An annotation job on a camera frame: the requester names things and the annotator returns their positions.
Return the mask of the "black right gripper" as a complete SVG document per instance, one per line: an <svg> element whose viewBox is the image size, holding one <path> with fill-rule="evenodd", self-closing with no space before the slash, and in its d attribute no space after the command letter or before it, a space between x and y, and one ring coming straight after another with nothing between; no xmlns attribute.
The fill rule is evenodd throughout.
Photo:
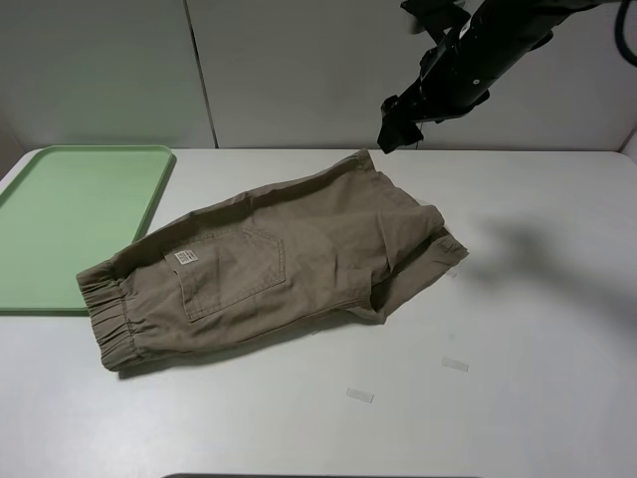
<svg viewBox="0 0 637 478"><path fill-rule="evenodd" d="M442 44L427 51L414 83L381 106L377 144L384 153L424 139L420 120L441 122L459 118L491 96L493 46Z"/></svg>

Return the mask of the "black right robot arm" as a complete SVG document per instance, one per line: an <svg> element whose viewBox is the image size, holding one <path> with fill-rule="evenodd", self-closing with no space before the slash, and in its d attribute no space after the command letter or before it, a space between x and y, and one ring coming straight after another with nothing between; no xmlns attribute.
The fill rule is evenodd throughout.
<svg viewBox="0 0 637 478"><path fill-rule="evenodd" d="M385 153L424 138L419 125L462 118L490 97L489 87L571 15L599 1L484 1L471 14L454 1L403 1L400 7L435 46L417 79L381 105L377 144Z"/></svg>

